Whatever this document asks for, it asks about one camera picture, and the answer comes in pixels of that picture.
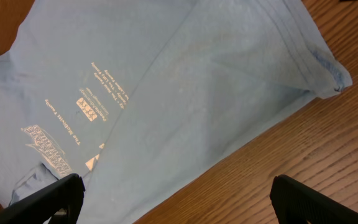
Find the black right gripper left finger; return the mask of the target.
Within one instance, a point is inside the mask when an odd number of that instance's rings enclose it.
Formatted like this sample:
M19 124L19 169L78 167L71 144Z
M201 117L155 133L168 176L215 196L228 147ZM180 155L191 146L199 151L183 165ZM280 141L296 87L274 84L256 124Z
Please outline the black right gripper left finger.
M82 178L78 174L70 174L2 210L0 224L76 224L84 194Z

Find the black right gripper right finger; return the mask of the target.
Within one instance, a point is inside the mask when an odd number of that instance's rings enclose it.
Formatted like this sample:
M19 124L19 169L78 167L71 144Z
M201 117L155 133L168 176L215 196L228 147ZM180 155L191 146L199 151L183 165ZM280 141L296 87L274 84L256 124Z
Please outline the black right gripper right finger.
M270 199L279 223L358 223L357 212L287 175L273 179Z

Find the light blue printed t-shirt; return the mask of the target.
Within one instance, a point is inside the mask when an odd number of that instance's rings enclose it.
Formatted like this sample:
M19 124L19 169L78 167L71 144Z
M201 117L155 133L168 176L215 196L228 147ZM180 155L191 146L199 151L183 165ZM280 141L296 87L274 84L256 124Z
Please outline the light blue printed t-shirt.
M132 223L351 84L301 1L36 1L0 56L0 204L76 173L80 223Z

